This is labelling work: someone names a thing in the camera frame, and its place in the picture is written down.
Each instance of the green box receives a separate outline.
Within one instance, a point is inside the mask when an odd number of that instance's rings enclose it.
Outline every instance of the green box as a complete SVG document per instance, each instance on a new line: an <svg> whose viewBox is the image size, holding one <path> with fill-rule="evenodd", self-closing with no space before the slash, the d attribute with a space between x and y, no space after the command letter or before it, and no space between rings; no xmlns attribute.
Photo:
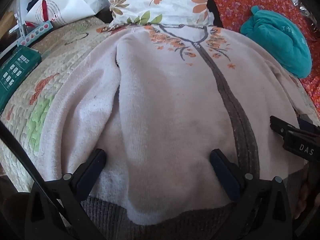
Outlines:
<svg viewBox="0 0 320 240"><path fill-rule="evenodd" d="M33 49L19 46L0 68L0 116L13 93L39 65L41 55Z"/></svg>

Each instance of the white paper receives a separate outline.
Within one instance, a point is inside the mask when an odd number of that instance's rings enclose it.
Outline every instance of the white paper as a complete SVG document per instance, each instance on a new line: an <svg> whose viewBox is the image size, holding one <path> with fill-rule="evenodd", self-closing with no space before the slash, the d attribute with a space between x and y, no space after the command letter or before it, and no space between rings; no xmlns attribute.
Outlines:
<svg viewBox="0 0 320 240"><path fill-rule="evenodd" d="M42 1L39 0L26 16L26 21L35 24L44 22ZM94 16L105 6L108 0L45 0L48 19L53 27L61 27L77 20Z"/></svg>

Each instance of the teal cloth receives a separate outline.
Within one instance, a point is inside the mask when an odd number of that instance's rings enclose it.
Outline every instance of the teal cloth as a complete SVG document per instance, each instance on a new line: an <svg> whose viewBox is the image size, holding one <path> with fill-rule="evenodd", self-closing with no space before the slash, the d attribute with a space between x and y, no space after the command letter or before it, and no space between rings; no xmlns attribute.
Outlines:
<svg viewBox="0 0 320 240"><path fill-rule="evenodd" d="M252 16L240 33L258 43L280 64L298 78L310 74L312 61L306 39L299 28L276 12L251 8Z"/></svg>

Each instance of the gray knit fabric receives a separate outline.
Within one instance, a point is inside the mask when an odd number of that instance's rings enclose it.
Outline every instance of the gray knit fabric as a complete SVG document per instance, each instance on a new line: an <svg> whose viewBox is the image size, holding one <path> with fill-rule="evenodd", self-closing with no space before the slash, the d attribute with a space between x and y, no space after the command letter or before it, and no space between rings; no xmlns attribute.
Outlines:
<svg viewBox="0 0 320 240"><path fill-rule="evenodd" d="M297 171L284 179L292 211L298 200L302 173ZM210 239L235 207L232 203L217 209L187 211L157 225L140 226L128 219L126 209L116 204L91 196L81 204L107 240ZM257 209L252 211L243 235L249 232L256 212Z"/></svg>

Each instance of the pillow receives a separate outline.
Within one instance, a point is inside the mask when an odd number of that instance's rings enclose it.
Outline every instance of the pillow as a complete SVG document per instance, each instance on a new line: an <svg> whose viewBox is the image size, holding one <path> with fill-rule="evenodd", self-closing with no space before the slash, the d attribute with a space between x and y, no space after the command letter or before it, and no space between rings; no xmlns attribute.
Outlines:
<svg viewBox="0 0 320 240"><path fill-rule="evenodd" d="M213 14L208 0L109 0L113 21L109 28L125 24L208 25Z"/></svg>

